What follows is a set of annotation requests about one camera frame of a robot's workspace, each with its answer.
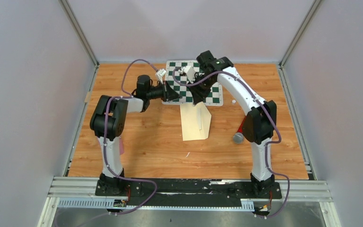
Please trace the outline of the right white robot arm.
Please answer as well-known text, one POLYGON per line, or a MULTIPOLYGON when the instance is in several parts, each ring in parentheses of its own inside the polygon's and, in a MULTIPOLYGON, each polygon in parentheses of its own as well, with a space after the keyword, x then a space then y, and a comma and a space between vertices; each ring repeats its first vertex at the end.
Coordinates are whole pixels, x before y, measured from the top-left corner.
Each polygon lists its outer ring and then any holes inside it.
POLYGON ((242 134, 251 144, 253 167, 250 191, 256 197, 264 197, 275 185, 275 176, 270 170, 270 145, 276 132, 277 105, 258 95, 227 57, 216 58, 211 51, 205 51, 197 57, 197 62, 198 72, 187 67, 179 70, 187 77, 193 103, 203 102, 215 83, 222 85, 237 101, 245 113, 242 134))

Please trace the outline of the cream envelope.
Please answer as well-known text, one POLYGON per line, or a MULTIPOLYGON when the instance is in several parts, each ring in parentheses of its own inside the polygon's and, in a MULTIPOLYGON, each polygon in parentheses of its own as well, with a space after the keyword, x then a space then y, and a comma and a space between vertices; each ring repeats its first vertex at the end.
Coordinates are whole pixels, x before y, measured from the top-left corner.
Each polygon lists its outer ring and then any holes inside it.
POLYGON ((211 113, 203 102, 180 104, 181 128, 183 141, 206 140, 209 137, 211 113), (202 130, 198 130, 196 106, 201 107, 202 130))

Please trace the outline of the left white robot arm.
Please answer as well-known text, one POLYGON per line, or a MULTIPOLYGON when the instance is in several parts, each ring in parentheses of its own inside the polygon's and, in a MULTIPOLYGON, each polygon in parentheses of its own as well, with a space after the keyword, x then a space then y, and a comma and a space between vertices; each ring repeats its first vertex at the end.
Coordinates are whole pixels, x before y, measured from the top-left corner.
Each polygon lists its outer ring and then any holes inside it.
POLYGON ((152 99, 173 101, 178 98, 180 95, 167 82, 154 85, 148 75, 138 76, 136 89, 131 96, 100 97, 90 120, 90 129, 99 141, 104 163, 95 190, 97 196, 121 195, 125 192, 126 184, 131 182, 131 179, 125 178, 121 163, 121 135, 126 115, 146 111, 152 99))

